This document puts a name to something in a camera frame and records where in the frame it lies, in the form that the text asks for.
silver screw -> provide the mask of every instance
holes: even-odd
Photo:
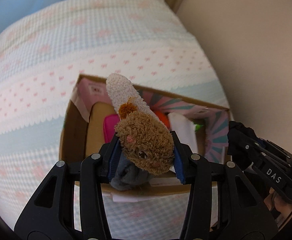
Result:
[[[230,168],[234,168],[235,167],[235,163],[233,162],[227,162],[226,165]]]
[[[58,161],[57,163],[56,163],[56,166],[57,167],[62,167],[62,166],[64,166],[65,165],[65,162],[64,161]]]
[[[200,155],[197,153],[194,153],[190,156],[194,161],[198,161],[200,159]]]
[[[94,153],[94,154],[92,154],[92,159],[93,160],[97,160],[97,159],[99,159],[101,157],[101,155],[99,154],[99,153]]]

black eye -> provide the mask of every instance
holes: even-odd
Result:
[[[147,159],[147,154],[144,151],[139,151],[138,156],[142,159]]]

green object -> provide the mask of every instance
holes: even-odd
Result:
[[[203,124],[195,124],[195,132],[197,132],[203,126],[204,126]]]

bed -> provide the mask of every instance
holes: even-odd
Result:
[[[113,72],[228,107],[203,50],[164,0],[64,0],[18,20],[0,34],[0,216],[10,228],[58,161],[78,75]],[[218,132],[227,145],[227,125]],[[112,236],[178,238],[187,200],[180,194],[114,203],[104,196]],[[74,211],[80,229],[78,203]]]

open box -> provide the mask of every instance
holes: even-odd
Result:
[[[178,112],[195,123],[204,124],[204,127],[196,133],[198,153],[211,162],[224,163],[226,161],[229,109],[166,91],[139,85],[134,85],[134,87],[150,109],[163,113]],[[105,143],[104,118],[115,113],[107,95],[106,79],[80,75],[65,115],[59,159],[74,163],[98,152]],[[175,174],[169,171],[160,177],[172,178]],[[102,184],[102,191],[106,194],[160,196],[189,192],[190,185],[152,187],[147,183],[122,192],[109,184]]]

